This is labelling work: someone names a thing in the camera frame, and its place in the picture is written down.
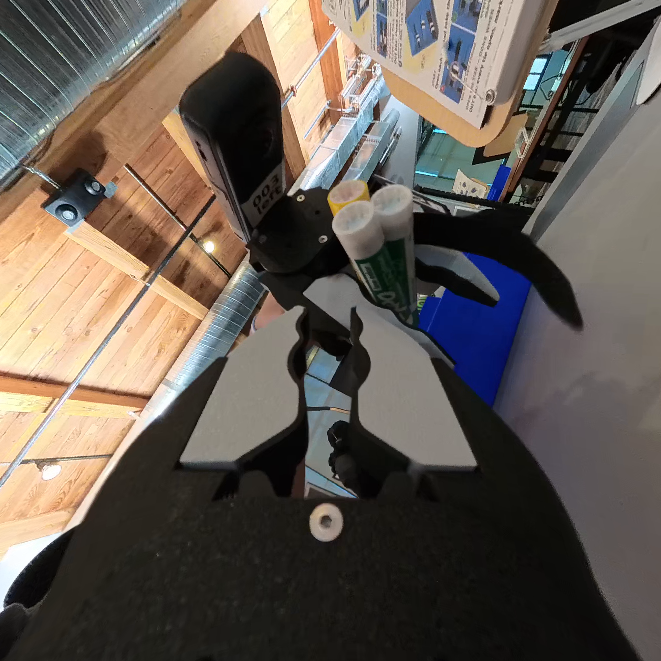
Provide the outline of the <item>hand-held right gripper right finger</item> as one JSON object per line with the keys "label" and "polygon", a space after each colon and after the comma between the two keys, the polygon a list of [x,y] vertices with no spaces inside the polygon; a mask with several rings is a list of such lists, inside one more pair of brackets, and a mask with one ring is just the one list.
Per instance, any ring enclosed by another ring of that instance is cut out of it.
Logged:
{"label": "hand-held right gripper right finger", "polygon": [[415,492],[427,476],[474,474],[475,454],[436,370],[445,360],[369,306],[355,307],[350,320],[358,382],[350,455],[360,497],[376,497],[388,483]]}

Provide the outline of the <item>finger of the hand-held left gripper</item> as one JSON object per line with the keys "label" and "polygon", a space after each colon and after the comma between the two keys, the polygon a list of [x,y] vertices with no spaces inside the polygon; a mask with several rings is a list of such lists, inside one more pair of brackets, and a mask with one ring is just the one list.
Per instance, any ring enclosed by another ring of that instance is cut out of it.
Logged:
{"label": "finger of the hand-held left gripper", "polygon": [[302,292],[326,316],[336,321],[345,331],[351,327],[352,311],[357,309],[360,321],[368,326],[379,324],[379,316],[363,295],[356,280],[346,274],[336,274],[314,280]]}

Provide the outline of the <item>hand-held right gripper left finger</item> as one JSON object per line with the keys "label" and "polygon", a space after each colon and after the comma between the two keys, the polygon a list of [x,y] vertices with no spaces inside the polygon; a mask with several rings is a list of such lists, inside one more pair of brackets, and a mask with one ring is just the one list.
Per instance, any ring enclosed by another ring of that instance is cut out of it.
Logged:
{"label": "hand-held right gripper left finger", "polygon": [[295,306],[230,353],[179,462],[265,474],[291,496],[309,443],[304,392],[307,310]]}

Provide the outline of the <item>green marker with white cap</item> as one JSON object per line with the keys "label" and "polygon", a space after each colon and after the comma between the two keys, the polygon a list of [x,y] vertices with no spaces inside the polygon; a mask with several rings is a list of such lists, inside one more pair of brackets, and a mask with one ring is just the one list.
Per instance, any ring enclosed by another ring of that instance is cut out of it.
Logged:
{"label": "green marker with white cap", "polygon": [[416,327],[419,317],[412,192],[403,185],[389,185],[378,190],[371,202],[384,234],[384,247],[392,265],[394,283],[401,294],[398,316],[406,324]]}
{"label": "green marker with white cap", "polygon": [[371,299],[402,322],[412,320],[409,291],[400,261],[392,256],[371,202],[357,200],[333,218],[333,232]]}

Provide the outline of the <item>blue box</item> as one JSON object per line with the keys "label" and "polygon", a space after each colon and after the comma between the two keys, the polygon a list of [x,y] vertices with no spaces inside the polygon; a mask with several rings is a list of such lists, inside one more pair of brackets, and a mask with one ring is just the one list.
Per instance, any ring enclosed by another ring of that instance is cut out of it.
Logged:
{"label": "blue box", "polygon": [[444,292],[420,311],[420,327],[454,359],[455,372],[492,407],[514,342],[531,283],[494,260],[465,253],[495,286],[495,307]]}

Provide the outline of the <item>yellow marker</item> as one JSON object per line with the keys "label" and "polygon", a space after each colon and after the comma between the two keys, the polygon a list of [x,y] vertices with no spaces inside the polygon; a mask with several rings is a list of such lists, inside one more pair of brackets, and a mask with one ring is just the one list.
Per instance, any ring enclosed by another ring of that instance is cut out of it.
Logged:
{"label": "yellow marker", "polygon": [[360,179],[343,180],[327,195],[327,202],[334,218],[349,204],[369,201],[368,185]]}

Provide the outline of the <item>metal ceiling rod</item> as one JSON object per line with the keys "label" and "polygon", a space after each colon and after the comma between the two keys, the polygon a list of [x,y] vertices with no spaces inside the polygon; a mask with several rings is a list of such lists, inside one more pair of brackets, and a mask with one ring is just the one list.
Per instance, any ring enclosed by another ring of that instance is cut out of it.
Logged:
{"label": "metal ceiling rod", "polygon": [[89,359],[85,362],[83,367],[81,368],[80,372],[75,376],[71,384],[66,388],[66,390],[59,395],[58,397],[55,398],[55,401],[53,404],[49,405],[49,407],[46,409],[45,415],[43,419],[40,421],[39,425],[35,428],[35,431],[32,433],[32,435],[29,437],[29,439],[25,442],[25,444],[21,447],[21,450],[18,452],[17,456],[10,462],[10,464],[7,466],[4,474],[1,476],[1,487],[3,488],[4,485],[7,483],[7,481],[12,477],[12,474],[16,471],[16,469],[21,465],[23,460],[26,458],[28,452],[32,449],[34,444],[37,442],[39,437],[43,434],[47,426],[53,421],[53,419],[56,417],[56,415],[62,410],[64,407],[65,403],[69,401],[69,399],[74,395],[76,390],[78,390],[78,386],[82,382],[84,376],[87,375],[89,370],[91,369],[92,365],[96,362],[97,359],[101,356],[101,354],[104,352],[106,347],[110,344],[111,340],[113,337],[117,334],[117,332],[120,330],[122,325],[128,320],[130,315],[133,313],[133,311],[136,309],[138,304],[142,301],[142,299],[145,297],[145,295],[148,292],[151,292],[154,290],[156,284],[160,283],[162,280],[161,274],[164,272],[166,267],[169,265],[170,261],[175,257],[176,253],[179,251],[179,249],[183,246],[183,244],[188,240],[192,238],[192,235],[194,234],[194,229],[195,227],[200,223],[200,221],[203,219],[203,217],[209,212],[212,203],[215,201],[216,196],[211,195],[209,199],[206,201],[202,209],[198,212],[196,217],[194,218],[193,222],[189,226],[185,226],[185,231],[181,235],[181,237],[178,239],[177,243],[174,245],[173,248],[167,253],[167,255],[163,258],[163,260],[160,262],[159,266],[153,270],[151,275],[149,275],[147,281],[141,281],[141,289],[135,296],[135,298],[131,301],[127,309],[122,313],[120,318],[116,321],[114,326],[110,329],[108,334],[104,337],[103,341],[101,344],[95,349],[95,351],[92,353]]}

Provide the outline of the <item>wooden board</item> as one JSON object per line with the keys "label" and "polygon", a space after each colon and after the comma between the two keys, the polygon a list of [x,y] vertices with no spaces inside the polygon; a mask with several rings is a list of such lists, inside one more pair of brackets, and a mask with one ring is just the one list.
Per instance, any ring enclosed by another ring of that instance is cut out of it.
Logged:
{"label": "wooden board", "polygon": [[451,137],[469,147],[482,147],[496,139],[506,128],[512,114],[516,110],[520,94],[523,91],[525,79],[528,76],[533,60],[537,56],[543,38],[547,36],[548,26],[558,1],[543,1],[539,16],[533,27],[529,29],[526,41],[527,51],[522,63],[515,69],[508,65],[508,71],[515,73],[514,87],[510,97],[500,105],[492,107],[487,112],[480,128],[476,128],[458,117],[450,109],[443,107],[430,95],[399,77],[396,73],[384,70],[385,83],[392,95],[405,106],[415,111],[420,117],[428,120],[434,126],[445,130]]}

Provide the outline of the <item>printed instruction sheet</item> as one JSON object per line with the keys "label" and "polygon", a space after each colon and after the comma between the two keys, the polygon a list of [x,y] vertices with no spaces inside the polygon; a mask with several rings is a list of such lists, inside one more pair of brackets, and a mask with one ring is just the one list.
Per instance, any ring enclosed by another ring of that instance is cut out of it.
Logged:
{"label": "printed instruction sheet", "polygon": [[322,1],[360,50],[480,128],[512,94],[543,1]]}

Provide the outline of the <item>black track light rail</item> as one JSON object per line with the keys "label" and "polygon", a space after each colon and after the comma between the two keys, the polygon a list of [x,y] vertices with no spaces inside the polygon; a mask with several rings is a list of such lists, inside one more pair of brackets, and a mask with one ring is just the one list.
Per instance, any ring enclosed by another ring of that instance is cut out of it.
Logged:
{"label": "black track light rail", "polygon": [[[166,202],[153,190],[151,186],[147,184],[144,178],[142,178],[136,170],[125,163],[123,165],[124,170],[129,174],[129,176],[138,184],[138,186],[147,193],[147,195],[155,202],[162,211],[166,213],[166,215],[172,219],[178,227],[183,229],[184,231],[189,230],[190,226],[185,225],[183,221],[177,216],[177,214],[172,210],[170,206],[166,204]],[[214,255],[213,251],[215,249],[215,245],[213,245],[210,249],[207,247],[207,241],[203,241],[201,238],[196,236],[194,233],[190,233],[188,235],[188,238],[190,238],[191,241],[195,243],[195,245],[204,253],[207,255],[207,257],[217,266],[224,275],[226,275],[228,278],[231,277],[230,271],[219,261],[219,259]]]}

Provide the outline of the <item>black ceiling bracket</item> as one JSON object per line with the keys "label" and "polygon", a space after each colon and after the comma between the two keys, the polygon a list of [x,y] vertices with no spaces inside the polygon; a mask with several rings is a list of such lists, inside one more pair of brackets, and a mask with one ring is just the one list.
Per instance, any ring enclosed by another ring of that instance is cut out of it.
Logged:
{"label": "black ceiling bracket", "polygon": [[65,184],[40,207],[67,228],[75,228],[105,199],[111,198],[117,189],[118,186],[114,182],[103,185],[87,170],[77,168]]}

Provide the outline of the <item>large silver air duct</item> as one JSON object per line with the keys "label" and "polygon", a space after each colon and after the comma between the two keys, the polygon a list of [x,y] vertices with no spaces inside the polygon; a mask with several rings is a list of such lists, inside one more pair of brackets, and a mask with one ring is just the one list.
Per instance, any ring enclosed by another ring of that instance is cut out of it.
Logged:
{"label": "large silver air duct", "polygon": [[1,2],[1,190],[92,92],[161,36],[184,4]]}

